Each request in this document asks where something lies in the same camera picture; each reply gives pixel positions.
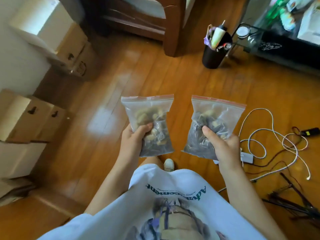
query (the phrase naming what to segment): wooden bed frame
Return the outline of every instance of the wooden bed frame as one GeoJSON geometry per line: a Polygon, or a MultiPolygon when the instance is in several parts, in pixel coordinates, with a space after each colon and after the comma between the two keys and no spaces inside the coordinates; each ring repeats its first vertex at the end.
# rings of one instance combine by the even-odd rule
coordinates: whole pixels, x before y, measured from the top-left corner
{"type": "Polygon", "coordinates": [[[163,41],[164,53],[174,57],[183,27],[186,0],[156,1],[164,8],[166,18],[141,13],[123,0],[104,0],[100,17],[112,28],[163,41]]]}

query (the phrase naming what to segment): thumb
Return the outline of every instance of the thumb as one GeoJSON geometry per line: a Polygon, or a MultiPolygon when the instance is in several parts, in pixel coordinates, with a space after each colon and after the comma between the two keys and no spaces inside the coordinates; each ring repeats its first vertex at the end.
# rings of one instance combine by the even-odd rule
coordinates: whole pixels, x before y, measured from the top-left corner
{"type": "Polygon", "coordinates": [[[213,147],[219,147],[225,143],[216,133],[214,133],[209,127],[203,126],[202,132],[206,138],[209,139],[213,147]]]}
{"type": "Polygon", "coordinates": [[[138,129],[133,133],[133,136],[138,138],[139,140],[142,140],[145,134],[152,129],[152,125],[152,123],[149,123],[139,126],[138,129]]]}

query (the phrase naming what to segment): hand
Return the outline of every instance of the hand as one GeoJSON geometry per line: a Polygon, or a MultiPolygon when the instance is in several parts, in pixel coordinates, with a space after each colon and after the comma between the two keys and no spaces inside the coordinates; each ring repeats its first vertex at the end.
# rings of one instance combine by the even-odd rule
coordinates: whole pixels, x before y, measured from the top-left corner
{"type": "Polygon", "coordinates": [[[142,147],[142,138],[151,129],[152,123],[149,123],[147,125],[139,126],[133,133],[131,125],[129,124],[122,132],[118,160],[129,162],[138,159],[142,147]]]}
{"type": "Polygon", "coordinates": [[[219,160],[219,169],[222,171],[237,170],[241,168],[239,137],[232,134],[223,140],[207,126],[202,127],[202,132],[214,147],[219,160]]]}

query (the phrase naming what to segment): white sneaker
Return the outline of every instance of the white sneaker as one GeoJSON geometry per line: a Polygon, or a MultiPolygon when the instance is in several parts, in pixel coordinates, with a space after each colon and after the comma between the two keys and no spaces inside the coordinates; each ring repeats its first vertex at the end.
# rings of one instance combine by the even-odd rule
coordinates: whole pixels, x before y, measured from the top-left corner
{"type": "Polygon", "coordinates": [[[164,161],[164,170],[166,172],[172,172],[174,171],[174,162],[172,161],[172,159],[168,158],[164,161]]]}

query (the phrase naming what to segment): person's left hand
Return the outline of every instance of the person's left hand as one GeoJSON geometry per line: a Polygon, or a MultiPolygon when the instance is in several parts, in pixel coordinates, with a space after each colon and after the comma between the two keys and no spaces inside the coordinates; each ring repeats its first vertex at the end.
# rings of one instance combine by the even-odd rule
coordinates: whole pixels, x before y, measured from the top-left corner
{"type": "Polygon", "coordinates": [[[133,133],[131,125],[129,124],[122,132],[118,160],[121,160],[122,162],[129,162],[137,159],[142,147],[142,138],[151,129],[152,123],[149,123],[147,125],[139,126],[139,128],[133,133]]]}

